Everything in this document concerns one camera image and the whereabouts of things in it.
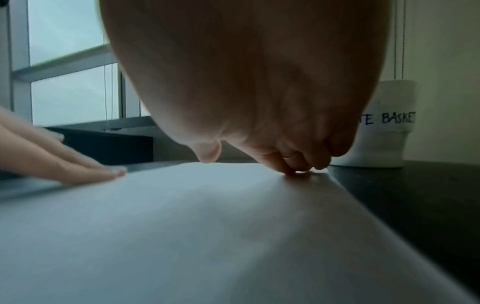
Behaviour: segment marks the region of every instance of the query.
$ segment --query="dark tabletop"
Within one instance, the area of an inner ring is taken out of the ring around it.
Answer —
[[[175,165],[128,166],[141,171]],[[330,174],[420,252],[480,295],[480,166],[405,162],[402,169],[335,167]],[[29,179],[2,180],[0,200],[56,188]]]

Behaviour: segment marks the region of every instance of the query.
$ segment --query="window pane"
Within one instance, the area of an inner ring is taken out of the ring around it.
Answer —
[[[30,64],[105,43],[97,0],[28,0]]]
[[[150,112],[144,106],[144,104],[140,101],[140,116],[150,116]]]
[[[119,117],[117,64],[31,84],[33,123],[66,125]]]

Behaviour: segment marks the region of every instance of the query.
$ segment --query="white cup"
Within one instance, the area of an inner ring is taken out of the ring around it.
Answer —
[[[403,166],[408,134],[413,130],[417,83],[381,81],[362,113],[350,151],[334,157],[331,165],[371,168]]]

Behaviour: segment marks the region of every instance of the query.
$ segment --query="window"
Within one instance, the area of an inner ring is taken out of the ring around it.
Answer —
[[[28,0],[30,64],[105,43],[97,0]]]
[[[32,119],[39,126],[119,117],[117,64],[31,84]]]
[[[98,0],[15,0],[9,14],[19,116],[47,127],[149,115],[118,70]]]

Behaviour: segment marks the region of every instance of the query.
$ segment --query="hand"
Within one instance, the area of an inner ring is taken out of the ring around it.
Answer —
[[[383,65],[388,0],[101,0],[113,52],[163,131],[283,173],[351,147]]]
[[[125,175],[124,169],[108,169],[59,139],[63,140],[61,134],[36,128],[0,109],[0,170],[71,185]]]

